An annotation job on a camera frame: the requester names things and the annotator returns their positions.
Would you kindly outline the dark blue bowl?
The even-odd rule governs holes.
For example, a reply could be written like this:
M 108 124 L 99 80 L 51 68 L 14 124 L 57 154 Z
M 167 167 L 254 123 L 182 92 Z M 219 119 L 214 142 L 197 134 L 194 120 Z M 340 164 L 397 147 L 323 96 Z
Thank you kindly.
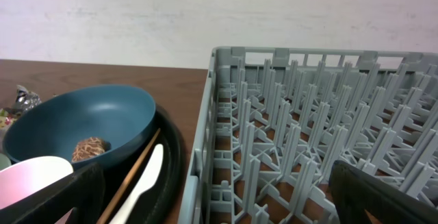
M 7 130 L 3 152 L 18 163 L 40 156 L 71 160 L 77 143 L 97 137 L 109 150 L 73 163 L 97 162 L 110 169 L 135 153 L 152 135 L 156 104 L 145 90 L 128 85 L 82 88 L 45 101 L 24 113 Z

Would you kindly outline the crumpled foil wrapper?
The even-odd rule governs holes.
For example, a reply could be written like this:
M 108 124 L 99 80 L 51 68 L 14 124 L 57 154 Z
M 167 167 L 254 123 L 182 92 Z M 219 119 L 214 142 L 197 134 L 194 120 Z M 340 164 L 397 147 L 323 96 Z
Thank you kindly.
M 41 103 L 38 94 L 22 85 L 17 85 L 14 104 L 11 107 L 1 108 L 1 129 L 9 128 L 24 113 Z

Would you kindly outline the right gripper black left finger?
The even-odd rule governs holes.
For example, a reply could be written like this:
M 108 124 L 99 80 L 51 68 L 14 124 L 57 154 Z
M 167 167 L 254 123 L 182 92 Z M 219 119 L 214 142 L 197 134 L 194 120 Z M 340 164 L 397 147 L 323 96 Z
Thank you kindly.
M 92 163 L 1 210 L 2 223 L 96 223 L 105 195 L 102 167 Z

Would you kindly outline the white plastic knife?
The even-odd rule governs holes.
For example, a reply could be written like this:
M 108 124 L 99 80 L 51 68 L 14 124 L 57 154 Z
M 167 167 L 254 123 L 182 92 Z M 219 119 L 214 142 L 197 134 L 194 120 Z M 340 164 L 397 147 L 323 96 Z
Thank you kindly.
M 148 164 L 143 170 L 139 180 L 133 187 L 129 196 L 117 211 L 113 219 L 109 224 L 125 224 L 132 213 L 135 204 L 137 203 L 140 195 L 155 185 L 157 181 L 161 167 L 164 160 L 164 147 L 161 144 L 155 145 Z

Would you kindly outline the brown shiitake mushroom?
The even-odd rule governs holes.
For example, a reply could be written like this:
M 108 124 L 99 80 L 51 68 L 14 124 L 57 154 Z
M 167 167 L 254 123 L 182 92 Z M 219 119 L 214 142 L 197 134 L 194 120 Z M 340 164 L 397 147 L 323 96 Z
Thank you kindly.
M 102 138 L 90 137 L 81 140 L 76 144 L 73 151 L 72 162 L 78 162 L 93 158 L 94 156 L 105 153 L 107 145 Z

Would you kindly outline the pale green bowl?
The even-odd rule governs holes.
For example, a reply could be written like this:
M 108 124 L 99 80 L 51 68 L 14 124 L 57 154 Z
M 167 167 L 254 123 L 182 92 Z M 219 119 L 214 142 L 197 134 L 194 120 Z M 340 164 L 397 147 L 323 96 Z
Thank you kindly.
M 12 163 L 10 159 L 5 154 L 0 153 L 0 171 L 8 168 L 11 165 Z

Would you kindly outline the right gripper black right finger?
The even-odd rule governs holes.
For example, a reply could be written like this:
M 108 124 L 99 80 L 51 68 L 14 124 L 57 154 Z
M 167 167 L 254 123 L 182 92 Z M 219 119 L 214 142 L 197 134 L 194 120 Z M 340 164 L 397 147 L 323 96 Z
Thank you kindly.
M 328 187 L 341 224 L 370 223 L 370 215 L 381 223 L 437 222 L 436 209 L 341 160 Z

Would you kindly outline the grey plastic dishwasher rack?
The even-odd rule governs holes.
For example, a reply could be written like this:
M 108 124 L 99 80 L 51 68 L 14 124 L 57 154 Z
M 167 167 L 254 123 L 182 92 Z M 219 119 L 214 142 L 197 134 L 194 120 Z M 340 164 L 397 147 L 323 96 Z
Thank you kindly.
M 437 207 L 437 55 L 216 47 L 180 223 L 337 223 L 341 160 Z

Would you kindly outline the wooden chopstick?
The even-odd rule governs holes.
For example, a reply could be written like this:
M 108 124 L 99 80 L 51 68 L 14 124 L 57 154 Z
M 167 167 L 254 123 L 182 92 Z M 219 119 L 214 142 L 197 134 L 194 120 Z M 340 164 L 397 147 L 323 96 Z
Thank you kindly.
M 141 164 L 143 161 L 145 161 L 146 157 L 151 153 L 151 149 L 156 143 L 157 137 L 159 136 L 159 133 L 161 132 L 161 129 L 158 128 L 155 132 L 154 136 L 152 137 L 151 141 L 148 143 L 148 145 L 144 148 L 143 152 L 140 154 L 134 165 L 131 167 L 130 171 L 128 172 L 127 176 L 124 178 L 122 184 L 116 191 L 115 195 L 112 197 L 112 200 L 107 205 L 106 209 L 103 211 L 102 215 L 99 217 L 96 224 L 106 224 L 111 216 L 111 213 L 115 210 L 118 203 L 121 201 L 122 196 L 126 192 L 128 186 L 132 182 L 135 174 L 139 170 Z

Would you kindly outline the pink plastic cup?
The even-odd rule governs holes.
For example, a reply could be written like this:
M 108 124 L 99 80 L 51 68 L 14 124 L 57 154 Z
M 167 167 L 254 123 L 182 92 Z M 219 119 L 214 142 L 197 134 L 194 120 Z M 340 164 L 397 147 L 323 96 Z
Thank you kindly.
M 1 213 L 73 171 L 69 161 L 56 156 L 31 158 L 1 170 Z

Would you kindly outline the round black tray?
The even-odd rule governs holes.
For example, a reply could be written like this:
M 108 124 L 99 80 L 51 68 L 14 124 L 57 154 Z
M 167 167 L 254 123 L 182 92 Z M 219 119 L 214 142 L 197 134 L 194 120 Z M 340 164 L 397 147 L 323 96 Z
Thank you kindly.
M 153 128 L 161 129 L 155 145 L 161 144 L 164 147 L 163 164 L 155 185 L 140 195 L 132 213 L 129 215 L 127 223 L 163 223 L 168 214 L 172 212 L 173 205 L 177 200 L 181 188 L 181 178 L 185 167 L 183 138 L 181 137 L 176 125 L 170 119 L 167 111 L 160 105 L 157 106 Z M 144 141 L 138 149 L 124 160 L 112 166 L 103 165 L 105 195 L 100 216 L 149 142 L 150 141 Z M 141 164 L 132 182 L 122 196 L 121 201 L 111 213 L 107 223 L 110 223 L 125 202 L 126 198 L 129 196 L 130 192 L 133 190 L 133 187 L 136 185 L 143 170 L 148 164 L 155 145 L 151 149 L 151 153 Z

